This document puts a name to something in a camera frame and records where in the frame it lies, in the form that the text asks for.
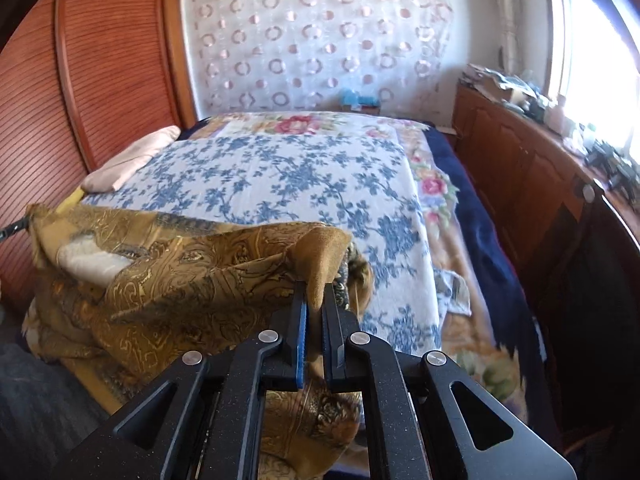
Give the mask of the brown wooden sideboard cabinet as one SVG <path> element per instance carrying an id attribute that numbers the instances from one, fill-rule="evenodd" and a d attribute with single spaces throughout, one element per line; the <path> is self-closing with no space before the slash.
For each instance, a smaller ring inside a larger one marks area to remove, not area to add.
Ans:
<path id="1" fill-rule="evenodd" d="M 458 159 L 524 286 L 561 272 L 588 235 L 618 258 L 638 256 L 638 229 L 546 128 L 465 84 L 457 86 L 452 126 Z"/>

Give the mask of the circle patterned sheer curtain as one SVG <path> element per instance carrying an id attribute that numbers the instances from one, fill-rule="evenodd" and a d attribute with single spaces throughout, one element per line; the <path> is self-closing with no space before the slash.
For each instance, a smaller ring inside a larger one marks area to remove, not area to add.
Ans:
<path id="1" fill-rule="evenodd" d="M 181 0 L 196 110 L 335 110 L 346 96 L 386 116 L 436 107 L 449 0 Z"/>

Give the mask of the golden brown patterned shirt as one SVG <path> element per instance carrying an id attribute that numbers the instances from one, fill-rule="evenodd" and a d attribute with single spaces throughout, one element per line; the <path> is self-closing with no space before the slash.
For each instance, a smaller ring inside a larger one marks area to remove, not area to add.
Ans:
<path id="1" fill-rule="evenodd" d="M 28 208 L 37 271 L 23 332 L 109 412 L 184 352 L 214 356 L 263 330 L 302 281 L 363 315 L 374 289 L 352 237 L 321 222 L 240 226 L 76 204 Z"/>

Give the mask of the navy blue bed blanket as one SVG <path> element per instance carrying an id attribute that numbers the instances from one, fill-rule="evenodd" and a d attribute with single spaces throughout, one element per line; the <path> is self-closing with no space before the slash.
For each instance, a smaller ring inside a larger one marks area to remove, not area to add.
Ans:
<path id="1" fill-rule="evenodd" d="M 554 448 L 561 446 L 551 406 L 549 388 L 544 377 L 544 344 L 524 290 L 504 254 L 494 222 L 480 201 L 462 163 L 445 136 L 435 128 L 423 131 L 425 140 L 442 170 L 458 189 L 454 212 L 461 223 L 461 233 L 471 257 L 475 277 L 487 301 L 494 335 L 499 344 L 518 352 L 526 382 L 525 400 L 529 412 L 528 426 Z"/>

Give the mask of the cardboard box with clutter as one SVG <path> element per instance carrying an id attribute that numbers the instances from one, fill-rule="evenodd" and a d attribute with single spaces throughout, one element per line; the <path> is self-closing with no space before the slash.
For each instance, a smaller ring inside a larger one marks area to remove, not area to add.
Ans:
<path id="1" fill-rule="evenodd" d="M 463 72 L 463 80 L 492 102 L 525 108 L 539 99 L 538 92 L 520 77 L 508 76 L 485 66 L 469 63 Z"/>

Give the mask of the beige pink pillow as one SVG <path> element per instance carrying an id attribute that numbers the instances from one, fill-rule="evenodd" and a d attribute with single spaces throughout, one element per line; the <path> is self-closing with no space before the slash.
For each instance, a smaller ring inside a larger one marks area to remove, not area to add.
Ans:
<path id="1" fill-rule="evenodd" d="M 154 156 L 173 144 L 180 136 L 177 126 L 168 126 L 153 131 L 132 142 L 119 154 L 88 174 L 80 187 L 86 193 L 99 194 L 118 191 L 138 170 Z"/>

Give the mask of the black tripod gadget on sill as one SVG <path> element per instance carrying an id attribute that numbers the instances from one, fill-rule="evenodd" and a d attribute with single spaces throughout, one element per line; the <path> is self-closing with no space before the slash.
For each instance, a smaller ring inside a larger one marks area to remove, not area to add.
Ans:
<path id="1" fill-rule="evenodd" d="M 631 205 L 639 201 L 639 167 L 610 144 L 596 141 L 588 148 L 585 165 L 600 171 L 612 191 L 621 192 Z"/>

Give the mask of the floral pink rose quilt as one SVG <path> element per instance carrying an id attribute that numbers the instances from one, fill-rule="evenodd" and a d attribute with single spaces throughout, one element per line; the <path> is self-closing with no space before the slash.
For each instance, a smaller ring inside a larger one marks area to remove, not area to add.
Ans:
<path id="1" fill-rule="evenodd" d="M 518 355 L 495 340 L 486 300 L 475 277 L 454 208 L 457 188 L 435 159 L 423 131 L 426 125 L 407 119 L 345 112 L 240 113 L 208 118 L 198 137 L 218 134 L 326 134 L 368 136 L 397 141 L 404 149 L 423 206 L 427 239 L 438 270 L 461 276 L 469 289 L 472 314 L 457 314 L 446 322 L 442 349 L 493 396 L 520 417 L 527 414 L 526 382 Z"/>

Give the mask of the red-brown wooden wardrobe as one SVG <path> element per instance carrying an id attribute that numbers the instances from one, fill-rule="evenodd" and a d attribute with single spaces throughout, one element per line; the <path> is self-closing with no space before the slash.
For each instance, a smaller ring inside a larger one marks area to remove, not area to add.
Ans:
<path id="1" fill-rule="evenodd" d="M 164 0 L 38 0 L 1 51 L 1 223 L 182 125 Z"/>

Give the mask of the window with wooden frame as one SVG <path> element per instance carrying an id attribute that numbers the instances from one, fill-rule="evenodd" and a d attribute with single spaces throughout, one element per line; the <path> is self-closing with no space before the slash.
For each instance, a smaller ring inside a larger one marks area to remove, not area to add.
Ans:
<path id="1" fill-rule="evenodd" d="M 631 50 L 593 0 L 551 0 L 551 99 L 596 139 L 628 151 L 639 137 L 639 72 Z"/>

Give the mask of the blue floral white blanket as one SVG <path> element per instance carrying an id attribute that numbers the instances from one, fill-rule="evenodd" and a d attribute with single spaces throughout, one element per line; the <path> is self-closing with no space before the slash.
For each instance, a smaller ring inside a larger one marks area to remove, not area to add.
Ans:
<path id="1" fill-rule="evenodd" d="M 442 348 L 446 322 L 472 314 L 464 279 L 433 262 L 418 187 L 395 140 L 230 133 L 177 141 L 120 190 L 84 201 L 247 226 L 337 226 L 373 271 L 363 328 L 401 352 Z"/>

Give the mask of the tied beige window curtain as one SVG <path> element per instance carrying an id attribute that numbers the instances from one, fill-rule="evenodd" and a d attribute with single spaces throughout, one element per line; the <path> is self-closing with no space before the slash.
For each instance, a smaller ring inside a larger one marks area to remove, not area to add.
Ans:
<path id="1" fill-rule="evenodd" d="M 522 68 L 521 48 L 518 44 L 518 25 L 521 21 L 521 0 L 497 0 L 500 20 L 502 68 L 516 74 Z"/>

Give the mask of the blue tissue box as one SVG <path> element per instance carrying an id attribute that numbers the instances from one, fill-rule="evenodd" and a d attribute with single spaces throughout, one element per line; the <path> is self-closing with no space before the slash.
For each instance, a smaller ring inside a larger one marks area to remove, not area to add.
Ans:
<path id="1" fill-rule="evenodd" d="M 342 112 L 378 116 L 381 102 L 374 96 L 362 96 L 355 90 L 344 89 L 340 92 L 340 107 Z"/>

